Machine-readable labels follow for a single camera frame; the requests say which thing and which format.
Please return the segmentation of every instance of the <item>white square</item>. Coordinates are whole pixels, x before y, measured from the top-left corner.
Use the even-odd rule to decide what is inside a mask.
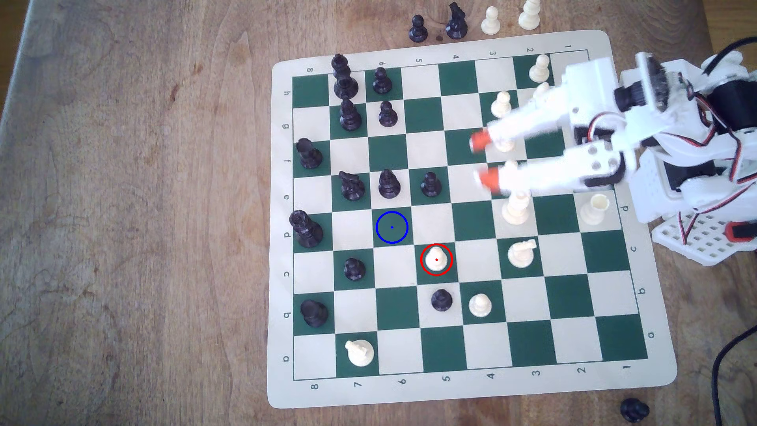
[[[423,372],[421,329],[378,331],[378,373]]]
[[[413,245],[393,245],[373,249],[376,288],[416,285],[416,251]]]
[[[559,363],[602,361],[594,317],[553,319],[552,338]]]
[[[376,290],[357,289],[334,292],[334,332],[376,331]]]
[[[591,305],[597,317],[639,312],[630,271],[588,274]]]
[[[512,366],[506,322],[463,325],[468,368]]]
[[[516,69],[512,65],[512,58],[482,59],[475,62],[475,79],[478,82],[478,92],[502,92],[515,90]]]
[[[334,252],[294,254],[294,293],[334,291]]]
[[[478,172],[485,168],[486,164],[459,164],[448,167],[450,200],[472,202],[491,199],[491,191],[476,180]]]
[[[545,277],[586,274],[584,244],[578,232],[540,235],[539,254]]]
[[[294,379],[336,377],[334,334],[294,336]]]
[[[313,142],[331,139],[329,107],[295,108],[292,110],[294,140],[306,137]]]
[[[372,171],[369,175],[371,185],[371,208],[407,207],[410,205],[410,171],[407,169],[393,170],[394,176],[400,183],[400,193],[392,199],[384,198],[379,192],[380,171]]]
[[[408,133],[405,138],[408,168],[447,166],[447,143],[444,131]]]
[[[366,104],[366,116],[363,122],[368,122],[368,136],[387,136],[405,134],[405,102],[397,99],[391,102],[391,109],[397,113],[397,123],[392,127],[384,127],[379,123],[381,102],[368,102]]]
[[[331,176],[295,178],[294,210],[305,210],[309,215],[331,212],[331,187]]]
[[[415,244],[451,243],[455,240],[455,225],[452,219],[452,205],[414,205],[413,242]]]
[[[461,283],[502,278],[497,240],[469,240],[455,243],[457,277]]]
[[[371,170],[367,137],[334,139],[329,145],[332,174],[339,174],[339,171],[352,174],[368,173]]]
[[[439,66],[402,68],[403,99],[435,98],[441,96]]]
[[[370,210],[332,213],[334,250],[370,249],[373,247],[373,217]]]
[[[463,301],[460,300],[458,283],[423,284],[417,286],[416,289],[418,289],[418,318],[421,328],[463,325]],[[431,306],[431,296],[439,289],[445,289],[452,296],[452,306],[444,312],[439,312]]]
[[[509,278],[502,280],[507,322],[550,319],[547,285],[544,277]]]
[[[483,119],[478,93],[442,96],[441,118],[445,130],[480,129]]]

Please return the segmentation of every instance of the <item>red circle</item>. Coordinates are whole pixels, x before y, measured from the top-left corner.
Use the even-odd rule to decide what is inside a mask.
[[[441,274],[432,274],[431,272],[428,272],[428,269],[425,268],[425,263],[423,262],[423,255],[425,254],[425,251],[428,250],[428,249],[430,249],[433,246],[444,247],[447,250],[447,253],[450,253],[450,264],[447,266],[447,269],[445,269],[444,272],[442,272]],[[446,274],[447,272],[449,272],[450,269],[452,268],[452,251],[450,250],[449,247],[445,246],[444,244],[429,244],[421,252],[420,262],[421,262],[421,268],[423,268],[423,271],[425,271],[426,274],[433,275],[434,277],[440,277],[440,276]]]

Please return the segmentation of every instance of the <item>white pawn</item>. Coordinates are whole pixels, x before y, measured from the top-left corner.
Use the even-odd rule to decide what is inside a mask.
[[[536,64],[528,70],[528,77],[535,83],[542,83],[550,78],[550,69],[547,68],[550,65],[550,57],[547,55],[538,55],[536,57]]]
[[[598,225],[605,220],[605,211],[610,206],[607,196],[604,194],[594,194],[588,203],[581,206],[578,214],[581,220],[587,225]]]
[[[523,13],[518,17],[518,25],[523,30],[533,30],[539,26],[540,0],[525,0]]]
[[[497,20],[499,12],[494,6],[486,8],[486,19],[481,22],[481,31],[490,36],[500,32],[500,22]]]

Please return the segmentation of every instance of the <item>wooden table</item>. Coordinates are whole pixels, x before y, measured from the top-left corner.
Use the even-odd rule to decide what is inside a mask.
[[[488,2],[462,0],[466,39]],[[499,1],[502,31],[524,34]],[[704,268],[655,245],[676,353],[667,387],[277,410],[266,401],[271,67],[426,44],[443,1],[33,2],[0,130],[0,425],[712,424],[712,360],[757,321],[752,253]],[[544,2],[536,32],[600,29],[697,64],[698,1]],[[757,339],[721,370],[757,424]]]

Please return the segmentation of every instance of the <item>green square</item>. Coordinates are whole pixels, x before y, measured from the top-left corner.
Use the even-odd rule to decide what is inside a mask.
[[[534,197],[532,201],[539,235],[578,232],[573,194]]]
[[[326,176],[331,173],[331,146],[329,145],[329,141],[313,142],[313,148],[321,151],[323,160],[316,168],[304,168],[300,163],[300,154],[297,152],[297,146],[294,143],[291,144],[291,169],[294,177]]]
[[[468,309],[470,299],[485,294],[491,301],[491,312],[483,318],[473,315]],[[502,281],[481,281],[478,283],[460,283],[460,303],[463,304],[464,324],[486,324],[505,322],[505,301],[502,297]]]
[[[415,286],[376,289],[379,330],[418,328],[418,292]]]
[[[303,247],[300,245],[300,243],[297,242],[297,240],[294,239],[294,231],[289,230],[287,234],[289,234],[292,239],[292,244],[294,245],[294,252],[295,253],[305,253],[305,252],[327,252],[332,249],[332,219],[331,219],[331,213],[319,213],[317,215],[308,215],[310,216],[310,219],[313,220],[313,222],[316,222],[317,224],[321,225],[321,228],[323,229],[323,240],[321,240],[320,243],[318,243],[317,246],[308,249],[306,247]]]
[[[447,145],[447,164],[485,163],[484,151],[471,152],[471,134],[480,129],[445,130],[444,143]]]
[[[441,182],[441,191],[436,197],[427,197],[421,191],[423,177],[429,171],[436,173],[436,178]],[[413,205],[444,204],[450,202],[450,178],[447,175],[447,168],[410,169],[410,202]]]
[[[550,318],[593,317],[589,278],[586,274],[544,277]]]
[[[311,327],[305,323],[300,312],[300,305],[305,300],[312,299],[326,305],[329,310],[329,318],[326,323],[320,327]],[[295,336],[305,336],[308,334],[331,334],[334,333],[334,292],[324,293],[304,293],[292,296],[292,326]]]
[[[421,329],[423,372],[466,370],[466,344],[463,326]]]
[[[368,138],[368,159],[371,171],[392,171],[407,168],[407,141],[405,134],[371,136]]]
[[[588,272],[627,271],[628,251],[622,230],[581,234]]]
[[[373,80],[375,79],[375,70],[366,70],[366,101],[381,102],[394,101],[402,99],[402,68],[386,68],[386,77],[391,80],[391,90],[389,93],[379,95],[373,89]]]
[[[368,136],[368,124],[366,120],[371,120],[371,117],[366,116],[366,104],[355,104],[357,112],[363,118],[363,122],[357,130],[353,132],[346,131],[341,124],[339,124],[339,105],[329,107],[329,125],[331,127],[332,139],[347,139],[352,137],[365,137]]]
[[[559,157],[565,151],[562,130],[526,138],[524,143],[526,158]]]
[[[365,367],[358,367],[350,362],[347,349],[344,347],[348,340],[365,340],[373,346],[373,360]],[[336,377],[362,377],[379,375],[379,338],[375,331],[363,333],[345,333],[335,336],[336,342]]]
[[[405,99],[405,133],[444,130],[441,98]]]
[[[397,213],[387,213],[388,211],[395,211],[405,218],[403,219]],[[378,228],[378,233],[375,232],[376,229],[373,232],[374,247],[413,244],[413,213],[410,211],[410,207],[381,208],[371,211],[371,214],[373,215],[373,223],[378,222],[378,225],[375,225]],[[389,243],[382,241],[379,238],[379,233],[381,238]]]
[[[536,240],[536,249],[534,249],[534,261],[525,268],[516,268],[507,260],[507,250],[511,245],[520,243],[531,238]],[[539,238],[536,236],[524,236],[523,238],[503,238],[497,240],[497,249],[500,253],[500,270],[502,278],[523,278],[523,277],[541,277],[544,273],[541,270],[541,254],[539,253]]]
[[[341,179],[338,175],[332,176],[332,211],[367,210],[371,208],[371,181],[367,173],[358,173],[366,193],[360,199],[351,201],[341,194]]]
[[[344,263],[349,258],[356,258],[366,266],[366,274],[357,281],[352,281],[344,275]],[[374,285],[373,249],[334,252],[334,290],[370,289]]]
[[[452,204],[455,241],[495,238],[491,201]]]
[[[513,367],[557,364],[550,320],[507,323]]]
[[[644,330],[638,314],[596,317],[595,319],[597,332],[600,335],[603,361],[647,358]]]
[[[328,74],[291,78],[291,107],[309,108],[329,104]]]
[[[434,276],[424,271],[423,266],[425,266],[425,264],[421,265],[423,263],[423,260],[421,259],[421,253],[423,253],[423,249],[425,249],[427,245],[416,246],[416,262],[418,262],[416,263],[416,277],[418,278],[418,284],[440,284],[457,282],[457,263],[454,260],[456,256],[455,243],[445,243],[444,245],[450,250],[449,252],[447,252],[447,256],[449,256],[450,252],[452,252],[452,256],[448,257],[447,259],[448,261],[452,261],[452,266],[450,267],[450,270],[447,271],[447,273],[439,276]],[[443,271],[434,272],[434,274],[441,274],[441,272]]]
[[[541,84],[541,83],[534,82],[528,76],[528,72],[531,70],[531,67],[533,67],[536,64],[537,56],[539,55],[515,56],[512,59],[512,65],[515,68],[515,72],[516,72],[516,87],[518,89],[531,89]],[[551,58],[550,58],[550,64],[548,68],[550,70],[550,78],[547,79],[547,82],[550,84],[550,86],[554,86],[555,78],[554,78],[554,72],[552,71]]]
[[[478,82],[475,76],[475,62],[447,62],[439,64],[439,87],[442,96],[476,93]]]

